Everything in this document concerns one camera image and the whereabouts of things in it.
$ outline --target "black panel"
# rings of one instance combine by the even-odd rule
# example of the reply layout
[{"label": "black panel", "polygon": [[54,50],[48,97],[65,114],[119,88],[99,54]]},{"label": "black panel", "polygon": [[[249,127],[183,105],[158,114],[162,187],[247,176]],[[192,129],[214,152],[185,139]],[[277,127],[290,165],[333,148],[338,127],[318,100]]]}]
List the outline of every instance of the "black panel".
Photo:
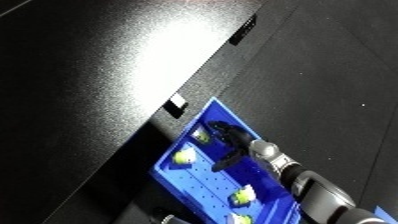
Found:
[{"label": "black panel", "polygon": [[0,222],[39,223],[260,1],[32,1],[0,19]]}]

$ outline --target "gray floor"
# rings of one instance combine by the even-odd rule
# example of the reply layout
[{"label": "gray floor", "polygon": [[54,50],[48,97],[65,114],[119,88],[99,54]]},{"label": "gray floor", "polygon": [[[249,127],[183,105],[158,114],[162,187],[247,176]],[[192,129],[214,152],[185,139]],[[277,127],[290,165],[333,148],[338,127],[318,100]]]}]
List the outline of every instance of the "gray floor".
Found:
[{"label": "gray floor", "polygon": [[[164,143],[132,139],[143,149],[159,148],[148,152],[151,159],[137,161],[135,172],[150,168],[167,139],[217,96],[260,135],[364,207],[397,211],[391,200],[397,178],[386,181],[398,173],[392,166],[398,145],[396,27],[398,3],[392,0],[270,0],[238,47],[223,46],[181,88],[190,103],[183,117],[173,119],[163,110],[155,114],[146,129],[160,131]],[[151,133],[143,132],[144,139]],[[127,151],[135,148],[129,145]],[[49,223],[111,223],[130,202],[115,223],[149,223],[147,215],[156,206],[173,207],[195,220],[146,176],[138,185],[126,181],[128,172],[120,176],[122,184],[109,181],[121,170],[115,168],[118,162],[94,176]],[[93,188],[100,193],[93,194]],[[104,191],[108,198],[98,200]]]}]

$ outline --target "blue pegboard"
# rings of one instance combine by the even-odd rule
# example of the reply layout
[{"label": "blue pegboard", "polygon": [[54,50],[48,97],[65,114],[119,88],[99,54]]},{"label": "blue pegboard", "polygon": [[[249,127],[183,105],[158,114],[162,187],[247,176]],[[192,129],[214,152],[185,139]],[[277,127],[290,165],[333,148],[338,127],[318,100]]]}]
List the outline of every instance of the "blue pegboard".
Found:
[{"label": "blue pegboard", "polygon": [[[211,138],[208,144],[202,144],[192,138],[191,134],[200,125],[213,136],[214,133],[207,126],[207,122],[213,120],[240,125],[256,138],[260,138],[226,106],[212,98],[154,165],[150,172],[152,176],[206,224],[226,223],[226,217],[231,212],[250,215],[255,224],[298,223],[300,215],[297,203],[250,158],[244,158],[235,166],[221,172],[211,171],[214,161],[231,149],[216,138]],[[173,163],[174,153],[184,148],[195,149],[196,161],[189,165]],[[229,201],[230,195],[246,184],[252,185],[257,199],[246,206],[234,206]]]}]

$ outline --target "small yellow object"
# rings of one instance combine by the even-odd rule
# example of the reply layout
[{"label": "small yellow object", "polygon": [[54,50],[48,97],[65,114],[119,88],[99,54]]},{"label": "small yellow object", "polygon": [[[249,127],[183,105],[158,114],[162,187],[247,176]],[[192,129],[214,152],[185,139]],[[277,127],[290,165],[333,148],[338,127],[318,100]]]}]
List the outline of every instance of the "small yellow object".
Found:
[{"label": "small yellow object", "polygon": [[253,187],[248,184],[233,193],[231,195],[231,199],[235,205],[244,205],[256,200],[256,193],[254,192]]},{"label": "small yellow object", "polygon": [[248,215],[237,215],[235,213],[230,213],[227,224],[253,224],[253,219]]},{"label": "small yellow object", "polygon": [[195,149],[192,147],[179,150],[173,155],[173,162],[179,165],[192,164],[195,161],[196,161],[196,152]]},{"label": "small yellow object", "polygon": [[198,125],[196,130],[191,134],[191,136],[196,139],[201,144],[209,144],[211,141],[210,135],[206,132],[205,128]]}]

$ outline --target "black mat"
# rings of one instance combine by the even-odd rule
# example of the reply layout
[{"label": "black mat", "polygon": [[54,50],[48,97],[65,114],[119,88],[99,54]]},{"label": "black mat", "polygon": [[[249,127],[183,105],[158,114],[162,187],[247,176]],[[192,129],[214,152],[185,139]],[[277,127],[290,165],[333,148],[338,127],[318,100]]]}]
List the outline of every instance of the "black mat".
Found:
[{"label": "black mat", "polygon": [[221,100],[358,201],[396,102],[396,83],[396,74],[317,1],[303,1]]},{"label": "black mat", "polygon": [[398,1],[320,0],[355,38],[398,72]]}]

